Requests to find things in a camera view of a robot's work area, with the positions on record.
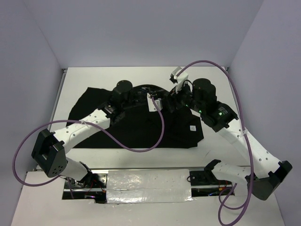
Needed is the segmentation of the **black long sleeve shirt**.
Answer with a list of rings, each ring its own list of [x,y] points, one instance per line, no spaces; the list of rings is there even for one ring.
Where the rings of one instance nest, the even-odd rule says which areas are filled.
[[[140,85],[152,89],[163,89],[154,85]],[[69,113],[69,120],[80,120],[91,113],[111,91],[88,87]],[[162,109],[165,131],[157,148],[193,148],[204,139],[201,120],[187,107],[173,113]],[[150,148],[161,135],[161,119],[157,112],[149,112],[148,106],[139,106],[125,111],[125,117],[107,129],[119,142],[130,148]],[[102,131],[82,141],[75,148],[121,148]]]

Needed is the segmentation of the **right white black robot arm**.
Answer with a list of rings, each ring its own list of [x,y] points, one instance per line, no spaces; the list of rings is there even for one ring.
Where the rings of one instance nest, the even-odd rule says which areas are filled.
[[[175,87],[167,99],[172,107],[185,106],[200,114],[205,125],[226,139],[253,167],[240,167],[221,160],[212,160],[204,168],[207,183],[230,181],[251,188],[252,195],[267,200],[283,182],[292,165],[281,161],[267,151],[249,132],[241,128],[238,115],[225,103],[217,100],[216,87],[208,79],[170,78]]]

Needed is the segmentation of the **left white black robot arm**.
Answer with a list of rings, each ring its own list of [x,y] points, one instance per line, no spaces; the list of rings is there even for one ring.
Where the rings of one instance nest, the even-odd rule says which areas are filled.
[[[120,122],[127,109],[147,105],[150,111],[156,110],[154,103],[149,88],[134,91],[130,81],[120,81],[109,97],[83,119],[69,120],[68,126],[54,132],[39,132],[32,158],[48,178],[72,178],[80,187],[88,187],[96,175],[83,162],[68,158],[67,153],[97,132],[108,134],[107,129]]]

